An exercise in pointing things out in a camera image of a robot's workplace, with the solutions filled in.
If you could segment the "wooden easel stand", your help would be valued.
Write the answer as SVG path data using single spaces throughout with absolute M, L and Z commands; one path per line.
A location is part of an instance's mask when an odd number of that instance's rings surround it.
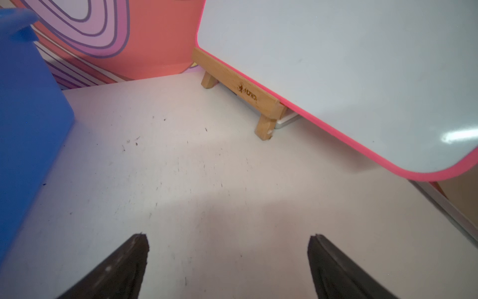
M 198 47 L 192 52 L 192 60 L 205 70 L 201 82 L 204 88 L 209 89 L 222 83 L 260 112 L 260 119 L 255 128 L 256 136 L 263 141 L 273 136 L 277 121 L 282 119 L 287 110 L 278 98 Z

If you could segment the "blue plastic basket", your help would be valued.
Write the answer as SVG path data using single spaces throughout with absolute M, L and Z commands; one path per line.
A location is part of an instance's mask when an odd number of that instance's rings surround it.
M 74 121 L 35 42 L 35 12 L 1 10 L 1 257 L 4 258 Z

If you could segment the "white board pink frame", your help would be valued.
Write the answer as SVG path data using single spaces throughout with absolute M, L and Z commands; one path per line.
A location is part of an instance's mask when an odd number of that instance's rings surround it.
M 197 46 L 401 177 L 478 162 L 476 1 L 206 1 Z

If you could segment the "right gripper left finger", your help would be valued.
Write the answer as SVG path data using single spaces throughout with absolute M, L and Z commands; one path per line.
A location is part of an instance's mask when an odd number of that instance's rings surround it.
M 134 234 L 98 264 L 61 299 L 136 299 L 149 252 L 145 234 Z

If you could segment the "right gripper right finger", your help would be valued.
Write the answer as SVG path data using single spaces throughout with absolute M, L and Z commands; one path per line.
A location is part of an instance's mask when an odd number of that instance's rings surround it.
M 319 299 L 394 299 L 324 235 L 310 237 L 307 257 Z

